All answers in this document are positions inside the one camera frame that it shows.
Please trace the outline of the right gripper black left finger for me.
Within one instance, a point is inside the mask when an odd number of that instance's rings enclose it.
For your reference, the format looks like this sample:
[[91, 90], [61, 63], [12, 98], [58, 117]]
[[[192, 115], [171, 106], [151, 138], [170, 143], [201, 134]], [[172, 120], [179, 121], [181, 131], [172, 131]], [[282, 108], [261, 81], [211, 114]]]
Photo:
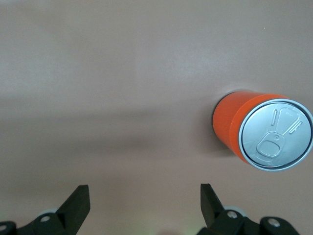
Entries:
[[89, 214], [89, 187], [80, 185], [55, 212], [39, 215], [18, 228], [13, 221], [2, 221], [2, 235], [75, 235]]

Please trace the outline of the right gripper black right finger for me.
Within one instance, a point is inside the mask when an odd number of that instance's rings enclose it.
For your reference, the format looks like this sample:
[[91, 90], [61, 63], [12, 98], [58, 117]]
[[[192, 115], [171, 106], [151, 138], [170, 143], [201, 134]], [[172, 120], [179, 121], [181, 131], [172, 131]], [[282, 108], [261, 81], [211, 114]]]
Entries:
[[199, 235], [297, 235], [286, 220], [267, 216], [259, 223], [234, 209], [225, 209], [210, 184], [201, 184], [201, 212], [206, 223]]

